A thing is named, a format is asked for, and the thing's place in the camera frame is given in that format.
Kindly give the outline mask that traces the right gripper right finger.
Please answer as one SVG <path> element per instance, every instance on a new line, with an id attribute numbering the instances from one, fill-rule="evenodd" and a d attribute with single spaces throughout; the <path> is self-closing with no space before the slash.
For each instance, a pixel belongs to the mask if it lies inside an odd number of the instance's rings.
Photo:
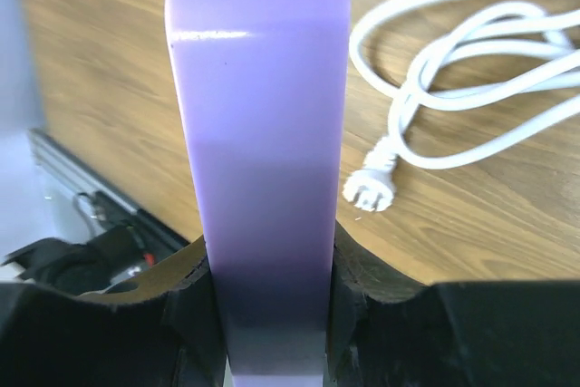
<path id="1" fill-rule="evenodd" d="M 334 386 L 576 386 L 575 280 L 424 285 L 334 237 L 327 329 Z"/>

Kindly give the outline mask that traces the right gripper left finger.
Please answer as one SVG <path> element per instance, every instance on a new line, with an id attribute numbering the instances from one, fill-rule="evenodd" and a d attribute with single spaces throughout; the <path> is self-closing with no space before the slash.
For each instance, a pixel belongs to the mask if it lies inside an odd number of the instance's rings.
<path id="1" fill-rule="evenodd" d="M 4 386 L 220 386 L 226 359 L 203 239 L 105 294 L 1 285 Z"/>

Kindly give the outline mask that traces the purple power strip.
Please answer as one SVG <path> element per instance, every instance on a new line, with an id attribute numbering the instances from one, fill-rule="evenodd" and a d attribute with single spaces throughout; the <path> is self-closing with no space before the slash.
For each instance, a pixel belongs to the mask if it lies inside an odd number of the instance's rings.
<path id="1" fill-rule="evenodd" d="M 379 25 L 450 0 L 165 0 L 169 58 L 236 386 L 319 386 L 337 199 L 382 211 L 398 160 L 452 169 L 575 116 L 571 98 L 473 149 L 415 153 L 421 107 L 465 111 L 579 83 L 571 11 L 501 0 L 423 48 L 402 85 L 364 60 Z"/>

